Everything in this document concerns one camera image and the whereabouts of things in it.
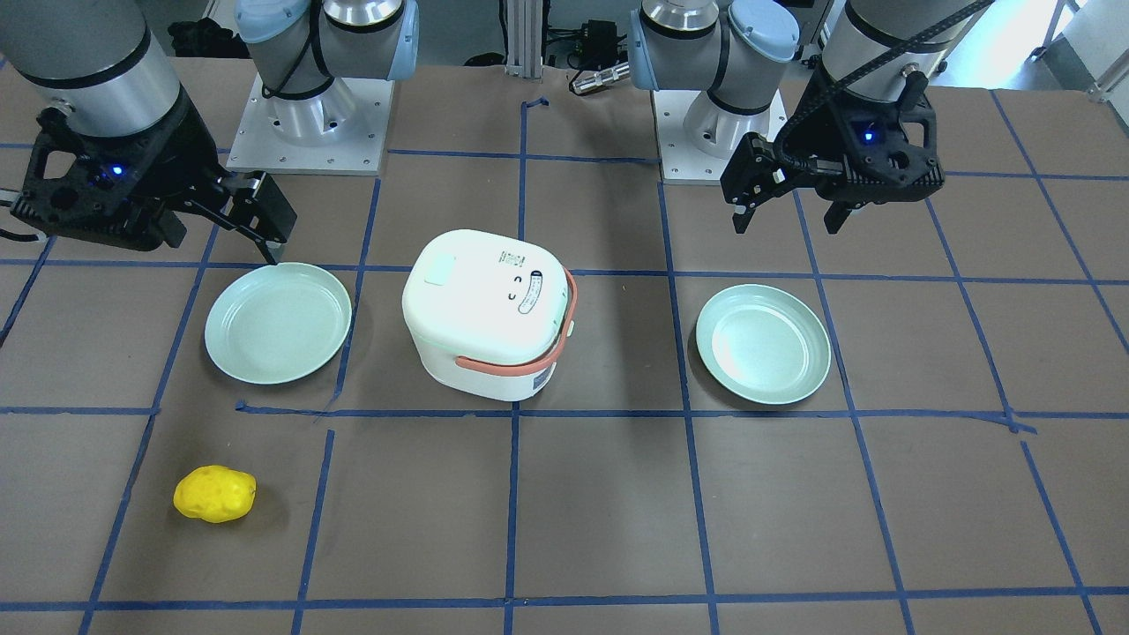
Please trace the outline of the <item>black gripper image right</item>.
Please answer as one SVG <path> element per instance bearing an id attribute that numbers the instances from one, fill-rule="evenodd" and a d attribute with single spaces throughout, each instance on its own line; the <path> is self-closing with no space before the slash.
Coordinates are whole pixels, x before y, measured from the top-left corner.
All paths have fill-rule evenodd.
<path id="1" fill-rule="evenodd" d="M 849 89 L 835 93 L 789 134 L 796 160 L 817 160 L 831 173 L 793 168 L 785 139 L 747 132 L 734 147 L 719 184 L 734 206 L 730 224 L 744 234 L 759 205 L 798 186 L 833 201 L 824 214 L 829 235 L 867 205 L 916 202 L 939 191 L 946 174 L 937 153 L 937 119 L 919 70 L 894 82 L 893 101 L 868 101 Z"/>

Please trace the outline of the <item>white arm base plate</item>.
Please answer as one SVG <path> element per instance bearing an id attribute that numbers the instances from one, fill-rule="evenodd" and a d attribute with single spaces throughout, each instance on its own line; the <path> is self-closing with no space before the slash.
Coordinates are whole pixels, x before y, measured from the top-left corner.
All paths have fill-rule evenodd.
<path id="1" fill-rule="evenodd" d="M 336 78 L 309 101 L 262 95 L 250 101 L 231 141 L 226 168 L 291 176 L 379 176 L 392 113 L 394 81 Z"/>
<path id="2" fill-rule="evenodd" d="M 750 131 L 774 139 L 787 112 L 780 92 L 751 116 L 719 108 L 703 90 L 653 92 L 654 132 L 666 184 L 716 185 Z"/>

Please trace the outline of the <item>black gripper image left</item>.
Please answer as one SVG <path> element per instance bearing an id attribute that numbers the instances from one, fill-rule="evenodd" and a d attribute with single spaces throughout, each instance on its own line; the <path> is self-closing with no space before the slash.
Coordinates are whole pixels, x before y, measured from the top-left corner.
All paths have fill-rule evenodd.
<path id="1" fill-rule="evenodd" d="M 44 108 L 16 220 L 46 235 L 126 250 L 177 247 L 186 235 L 178 214 L 213 221 L 254 244 L 266 266 L 297 214 L 266 173 L 231 173 L 187 92 L 145 131 L 116 138 L 77 133 L 60 108 Z"/>

